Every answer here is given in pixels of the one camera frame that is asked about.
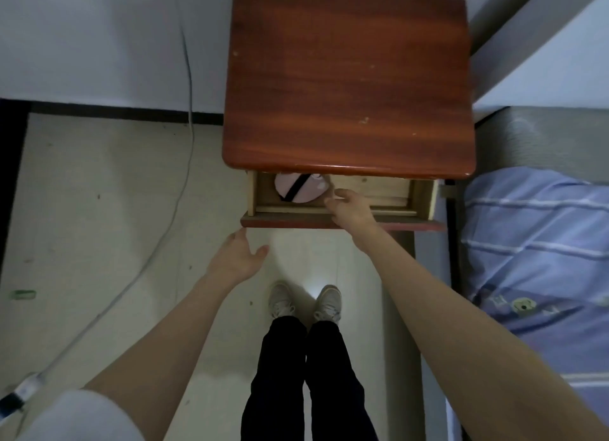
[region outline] tile floor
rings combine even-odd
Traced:
[[[53,371],[26,426],[61,391],[85,384],[152,328],[239,227],[246,175],[222,162],[221,127],[195,131],[191,179],[169,241],[133,290]],[[131,280],[169,221],[188,147],[181,124],[30,116],[0,285],[0,386],[43,368]],[[325,284],[341,288],[340,329],[379,439],[423,439],[419,354],[350,237],[338,230],[273,229],[250,229],[248,236],[255,246],[271,244],[269,259],[219,311],[167,439],[239,439],[270,324],[267,286],[278,278],[303,288],[304,314]],[[436,250],[433,237],[422,239],[424,251]],[[14,289],[34,289],[37,297],[10,300]],[[310,439],[306,387],[305,405]],[[13,439],[15,430],[12,420],[0,429],[0,440]]]

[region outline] hand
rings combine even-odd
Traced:
[[[246,229],[241,228],[226,238],[209,262],[204,278],[218,287],[230,290],[254,276],[268,254],[268,245],[263,245],[252,254]]]
[[[365,252],[365,238],[381,228],[370,211],[368,199],[351,190],[337,189],[334,194],[343,199],[324,199],[333,215],[332,221],[345,229],[358,249]]]

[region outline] wooden tabletop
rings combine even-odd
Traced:
[[[232,167],[474,171],[463,0],[233,0],[228,57]]]

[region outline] white sleeve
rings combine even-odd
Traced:
[[[144,441],[129,416],[110,399],[88,390],[67,391],[18,441]]]

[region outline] leg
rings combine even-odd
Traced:
[[[275,319],[263,339],[258,372],[241,420],[241,439],[302,441],[306,328],[293,316],[285,285],[275,285],[269,306]]]
[[[363,387],[355,377],[340,334],[340,292],[324,288],[306,339],[306,382],[311,391],[312,432],[315,441],[377,440],[363,406]]]

